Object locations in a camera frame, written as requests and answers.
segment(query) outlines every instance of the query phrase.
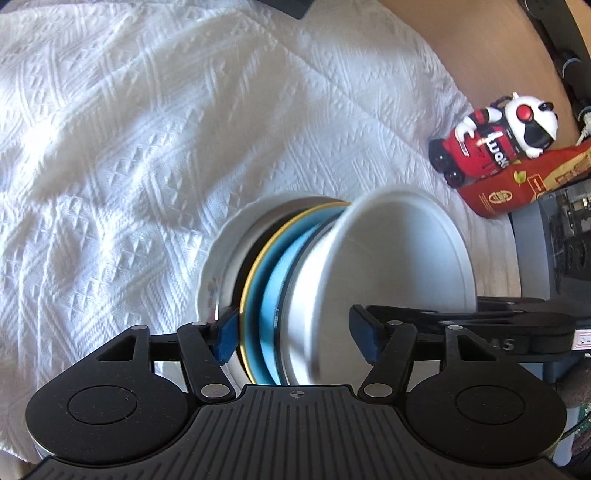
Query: textured white fabric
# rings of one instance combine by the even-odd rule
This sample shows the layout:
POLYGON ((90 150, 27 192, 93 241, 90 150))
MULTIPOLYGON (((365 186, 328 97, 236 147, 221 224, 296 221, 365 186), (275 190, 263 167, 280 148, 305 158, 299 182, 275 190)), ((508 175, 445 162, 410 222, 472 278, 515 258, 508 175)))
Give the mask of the textured white fabric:
POLYGON ((0 14, 0 105, 0 449, 23 459, 33 392, 129 325, 184 323, 216 234, 263 195, 422 187, 479 292, 519 293, 507 218, 477 217, 426 160, 468 102, 374 0, 302 21, 234 0, 0 14))
POLYGON ((30 463, 25 463, 0 450, 0 478, 2 480, 19 480, 29 471, 31 471, 30 463))

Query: toy robot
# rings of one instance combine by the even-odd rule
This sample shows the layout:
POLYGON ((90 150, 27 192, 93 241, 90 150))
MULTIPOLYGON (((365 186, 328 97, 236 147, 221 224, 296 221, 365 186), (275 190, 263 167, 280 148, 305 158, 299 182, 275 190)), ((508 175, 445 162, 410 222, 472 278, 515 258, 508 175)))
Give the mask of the toy robot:
POLYGON ((556 140, 553 108, 532 96, 503 97, 465 117, 445 140, 431 140, 431 165, 458 189, 469 179, 495 175, 518 157, 538 158, 556 140))

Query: ridged black surface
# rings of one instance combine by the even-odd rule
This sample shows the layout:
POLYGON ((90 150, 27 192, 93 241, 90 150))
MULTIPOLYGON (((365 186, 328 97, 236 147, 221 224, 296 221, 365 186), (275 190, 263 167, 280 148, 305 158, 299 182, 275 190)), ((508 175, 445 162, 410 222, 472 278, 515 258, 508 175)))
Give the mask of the ridged black surface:
POLYGON ((55 459, 29 480, 558 480, 548 460, 514 468, 465 466, 428 450, 397 412, 348 387, 248 386, 241 398, 203 407, 168 449, 132 465, 85 468, 55 459))

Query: stack of plates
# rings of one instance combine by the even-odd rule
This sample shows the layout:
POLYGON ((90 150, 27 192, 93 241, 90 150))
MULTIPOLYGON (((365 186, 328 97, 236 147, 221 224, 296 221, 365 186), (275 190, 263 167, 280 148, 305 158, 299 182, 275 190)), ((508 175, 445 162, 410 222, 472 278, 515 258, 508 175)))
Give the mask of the stack of plates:
POLYGON ((220 234, 197 297, 208 321, 239 306, 239 351, 226 369, 238 389, 357 388, 371 367, 349 334, 356 303, 475 311, 463 239, 427 193, 389 187, 350 206, 323 197, 266 202, 220 234))

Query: electronic device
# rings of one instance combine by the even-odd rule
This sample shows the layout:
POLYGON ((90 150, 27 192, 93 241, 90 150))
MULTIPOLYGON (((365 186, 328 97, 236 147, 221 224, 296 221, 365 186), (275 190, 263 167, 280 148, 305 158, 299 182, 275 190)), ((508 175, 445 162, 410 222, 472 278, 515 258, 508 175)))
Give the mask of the electronic device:
POLYGON ((27 426, 46 458, 27 478, 571 478, 547 458, 564 404, 515 360, 566 355, 577 322, 518 306, 353 306, 349 328, 372 365, 357 393, 247 385, 236 396, 220 368, 238 344, 236 310, 176 334, 133 326, 32 397, 27 426), (434 359, 440 373, 407 393, 413 362, 434 359), (155 361, 180 362, 187 392, 155 361))

